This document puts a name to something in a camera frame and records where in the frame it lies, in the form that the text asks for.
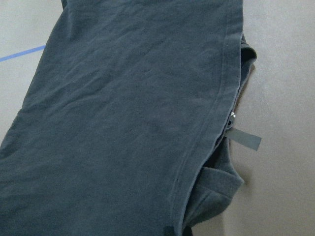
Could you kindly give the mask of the black graphic t-shirt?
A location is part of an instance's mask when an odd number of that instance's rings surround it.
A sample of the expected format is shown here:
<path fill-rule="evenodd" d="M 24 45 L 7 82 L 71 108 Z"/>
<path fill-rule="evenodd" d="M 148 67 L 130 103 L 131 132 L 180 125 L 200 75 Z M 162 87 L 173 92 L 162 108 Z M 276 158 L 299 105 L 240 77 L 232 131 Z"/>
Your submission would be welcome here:
<path fill-rule="evenodd" d="M 0 147 L 3 236 L 190 236 L 243 184 L 241 0 L 64 0 Z"/>

